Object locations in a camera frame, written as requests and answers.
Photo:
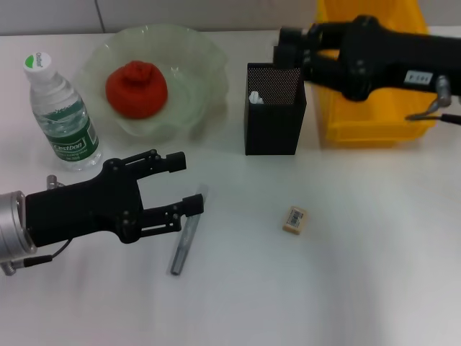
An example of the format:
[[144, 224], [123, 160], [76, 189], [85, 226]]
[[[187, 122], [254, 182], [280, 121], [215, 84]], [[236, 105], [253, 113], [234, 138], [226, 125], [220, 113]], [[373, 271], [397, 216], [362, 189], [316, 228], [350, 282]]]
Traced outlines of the clear water bottle green label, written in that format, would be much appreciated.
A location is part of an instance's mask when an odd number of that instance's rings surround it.
[[102, 150], [81, 95], [45, 52], [28, 55], [23, 69], [32, 114], [57, 158], [73, 171], [97, 165]]

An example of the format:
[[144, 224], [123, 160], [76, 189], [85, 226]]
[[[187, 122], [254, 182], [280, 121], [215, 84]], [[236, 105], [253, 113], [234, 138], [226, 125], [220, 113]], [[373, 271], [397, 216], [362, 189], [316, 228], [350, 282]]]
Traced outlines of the yellow plastic bin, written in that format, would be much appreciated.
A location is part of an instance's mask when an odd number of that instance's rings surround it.
[[[400, 32], [428, 32], [418, 0], [317, 0], [319, 22], [350, 21], [366, 14], [384, 27]], [[434, 94], [379, 89], [365, 102], [350, 102], [338, 92], [313, 86], [320, 139], [339, 148], [377, 148], [414, 141], [434, 126], [433, 120], [408, 122], [405, 117], [424, 111]]]

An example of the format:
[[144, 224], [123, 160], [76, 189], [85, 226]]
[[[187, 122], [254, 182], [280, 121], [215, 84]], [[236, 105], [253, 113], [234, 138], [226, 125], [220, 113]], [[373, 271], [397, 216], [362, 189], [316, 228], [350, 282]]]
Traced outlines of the beige eraser with barcode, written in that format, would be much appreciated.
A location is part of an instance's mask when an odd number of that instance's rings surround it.
[[297, 206], [291, 206], [285, 217], [282, 230], [291, 234], [299, 235], [305, 228], [308, 212]]

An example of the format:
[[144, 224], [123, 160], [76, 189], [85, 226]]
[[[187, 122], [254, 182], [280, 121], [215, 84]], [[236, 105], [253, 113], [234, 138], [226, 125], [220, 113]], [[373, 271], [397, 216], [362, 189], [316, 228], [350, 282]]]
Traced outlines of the green glass fruit plate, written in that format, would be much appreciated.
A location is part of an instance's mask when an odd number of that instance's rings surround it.
[[[152, 63], [163, 74], [168, 100], [154, 116], [129, 120], [107, 101], [109, 75], [131, 61]], [[118, 32], [94, 50], [74, 78], [89, 114], [117, 123], [135, 137], [161, 141], [189, 130], [225, 103], [226, 54], [202, 32], [177, 25], [144, 25]]]

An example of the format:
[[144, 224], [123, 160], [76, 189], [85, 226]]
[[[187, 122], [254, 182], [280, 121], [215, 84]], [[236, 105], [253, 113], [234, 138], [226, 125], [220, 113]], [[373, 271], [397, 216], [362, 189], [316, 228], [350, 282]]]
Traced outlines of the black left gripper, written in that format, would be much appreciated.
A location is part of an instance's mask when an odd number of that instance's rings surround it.
[[27, 231], [36, 247], [98, 231], [112, 232], [124, 244], [134, 243], [140, 237], [179, 232], [182, 216], [204, 212], [203, 195], [192, 195], [178, 203], [142, 212], [136, 177], [186, 168], [182, 151], [162, 158], [157, 150], [151, 149], [136, 163], [136, 176], [121, 160], [106, 161], [91, 180], [27, 195]]

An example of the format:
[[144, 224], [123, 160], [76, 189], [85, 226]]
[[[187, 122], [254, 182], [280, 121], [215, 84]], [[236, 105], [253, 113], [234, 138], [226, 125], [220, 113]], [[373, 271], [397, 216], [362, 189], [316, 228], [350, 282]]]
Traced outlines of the black mesh pen holder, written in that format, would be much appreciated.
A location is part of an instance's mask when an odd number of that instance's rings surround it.
[[[262, 105], [249, 103], [257, 91]], [[307, 101], [300, 70], [248, 63], [244, 113], [245, 155], [294, 155]]]

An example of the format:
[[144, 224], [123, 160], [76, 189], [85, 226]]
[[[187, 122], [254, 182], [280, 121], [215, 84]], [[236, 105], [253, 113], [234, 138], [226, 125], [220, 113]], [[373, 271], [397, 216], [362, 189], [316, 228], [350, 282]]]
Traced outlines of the grey metal rod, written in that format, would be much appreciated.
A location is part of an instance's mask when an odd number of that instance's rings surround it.
[[194, 235], [200, 222], [201, 215], [189, 216], [186, 219], [182, 234], [179, 239], [176, 253], [171, 263], [170, 273], [174, 276], [179, 276], [182, 273], [184, 264], [187, 260], [189, 250], [194, 240]]

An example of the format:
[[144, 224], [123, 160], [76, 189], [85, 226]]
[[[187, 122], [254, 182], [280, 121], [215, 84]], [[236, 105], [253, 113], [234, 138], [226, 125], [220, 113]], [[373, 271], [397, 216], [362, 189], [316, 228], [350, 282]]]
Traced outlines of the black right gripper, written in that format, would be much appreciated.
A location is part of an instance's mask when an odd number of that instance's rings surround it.
[[[339, 50], [340, 63], [307, 50]], [[371, 16], [317, 22], [309, 29], [283, 27], [273, 64], [297, 68], [303, 81], [352, 101], [365, 101], [382, 88], [435, 93], [440, 76], [461, 97], [461, 38], [397, 32]]]

